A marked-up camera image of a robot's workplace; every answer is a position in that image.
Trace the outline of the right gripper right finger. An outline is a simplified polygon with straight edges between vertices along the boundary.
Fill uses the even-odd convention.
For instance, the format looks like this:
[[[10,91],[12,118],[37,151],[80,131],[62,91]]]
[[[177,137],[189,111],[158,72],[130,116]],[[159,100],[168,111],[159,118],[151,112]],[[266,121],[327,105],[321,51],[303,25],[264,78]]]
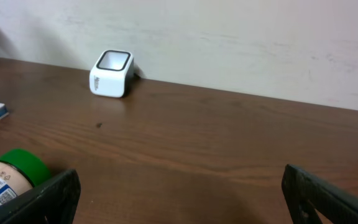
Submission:
[[[358,223],[358,198],[300,167],[287,164],[282,192],[293,223]]]

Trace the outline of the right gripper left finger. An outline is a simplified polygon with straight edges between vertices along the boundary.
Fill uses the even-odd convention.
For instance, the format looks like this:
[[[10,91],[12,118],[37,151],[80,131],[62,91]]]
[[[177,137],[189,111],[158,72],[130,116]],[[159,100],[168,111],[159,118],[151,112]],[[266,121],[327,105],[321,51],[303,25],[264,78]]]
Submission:
[[[76,170],[66,170],[1,205],[0,224],[72,224],[80,194]]]

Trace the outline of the green lid jar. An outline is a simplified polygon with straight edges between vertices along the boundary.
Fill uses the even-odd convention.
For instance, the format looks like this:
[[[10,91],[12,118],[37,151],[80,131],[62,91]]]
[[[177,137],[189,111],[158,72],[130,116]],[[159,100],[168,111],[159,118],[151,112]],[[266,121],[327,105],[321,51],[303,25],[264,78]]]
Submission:
[[[31,152],[13,149],[0,156],[0,206],[51,178],[47,166]]]

